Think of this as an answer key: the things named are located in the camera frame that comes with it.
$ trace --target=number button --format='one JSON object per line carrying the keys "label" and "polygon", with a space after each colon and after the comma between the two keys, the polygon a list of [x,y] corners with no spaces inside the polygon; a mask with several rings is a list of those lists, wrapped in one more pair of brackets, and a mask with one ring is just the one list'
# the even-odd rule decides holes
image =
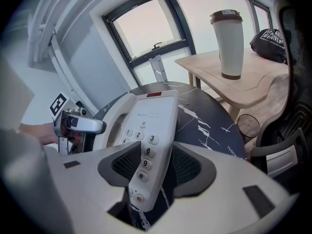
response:
{"label": "number button", "polygon": [[143,159],[141,161],[141,166],[143,166],[146,170],[150,170],[152,168],[152,163],[148,159]]}
{"label": "number button", "polygon": [[159,142],[159,137],[157,135],[148,135],[147,141],[150,144],[156,145]]}
{"label": "number button", "polygon": [[133,131],[131,129],[126,130],[126,136],[130,137],[132,135],[132,133],[133,133]]}
{"label": "number button", "polygon": [[142,182],[147,182],[148,181],[148,175],[141,171],[141,170],[138,170],[136,172],[136,177],[138,178],[138,180],[141,180]]}
{"label": "number button", "polygon": [[128,138],[124,138],[123,141],[122,141],[123,144],[128,143],[128,142],[129,142]]}
{"label": "number button", "polygon": [[143,132],[137,132],[136,133],[136,139],[137,140],[143,140],[144,138],[144,133]]}
{"label": "number button", "polygon": [[148,146],[144,149],[144,154],[152,158],[156,155],[156,151],[153,147]]}

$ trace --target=white tumbler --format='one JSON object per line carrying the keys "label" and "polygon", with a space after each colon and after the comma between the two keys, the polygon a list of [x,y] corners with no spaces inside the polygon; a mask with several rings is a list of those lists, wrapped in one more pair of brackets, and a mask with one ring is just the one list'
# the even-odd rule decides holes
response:
{"label": "white tumbler", "polygon": [[220,10],[210,16],[219,46],[221,74],[226,79],[240,79],[244,59],[243,19],[236,10]]}

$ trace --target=marble table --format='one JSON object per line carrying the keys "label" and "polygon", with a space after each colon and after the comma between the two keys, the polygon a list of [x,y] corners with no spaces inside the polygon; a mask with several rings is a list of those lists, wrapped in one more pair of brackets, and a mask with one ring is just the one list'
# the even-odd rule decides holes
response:
{"label": "marble table", "polygon": [[[238,128],[226,110],[204,91],[181,82],[156,82],[128,93],[142,95],[172,89],[180,93],[175,141],[245,158],[245,148]],[[102,120],[113,104],[124,95],[103,107],[94,118]],[[170,207],[174,200],[175,184],[175,172],[169,164],[154,208],[144,213],[132,206],[138,228],[148,230]]]}
{"label": "marble table", "polygon": [[218,50],[184,57],[175,62],[199,77],[229,103],[229,114],[233,120],[240,109],[264,101],[274,79],[289,72],[286,64],[264,59],[250,48],[244,51],[243,71],[239,80],[221,76]]}

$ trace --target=tumbler lid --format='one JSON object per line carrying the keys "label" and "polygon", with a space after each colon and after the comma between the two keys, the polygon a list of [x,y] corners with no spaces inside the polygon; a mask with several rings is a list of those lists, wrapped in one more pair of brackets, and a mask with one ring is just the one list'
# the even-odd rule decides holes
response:
{"label": "tumbler lid", "polygon": [[212,18],[210,23],[213,24],[216,21],[222,20],[239,20],[243,21],[243,18],[240,16],[240,13],[236,10],[220,10],[214,12],[210,15]]}

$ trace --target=telephone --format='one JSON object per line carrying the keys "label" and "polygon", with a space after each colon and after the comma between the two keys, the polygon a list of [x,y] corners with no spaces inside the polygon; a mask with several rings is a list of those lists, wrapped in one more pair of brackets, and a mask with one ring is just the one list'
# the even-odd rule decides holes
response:
{"label": "telephone", "polygon": [[67,154],[71,142],[64,128],[74,135],[97,134],[93,151],[128,142],[141,142],[141,164],[129,183],[130,200],[140,210],[153,209],[166,175],[176,130],[179,93],[177,90],[140,96],[125,94],[107,112],[103,120],[86,118],[83,109],[62,110],[58,105],[55,132],[60,136],[59,150]]}

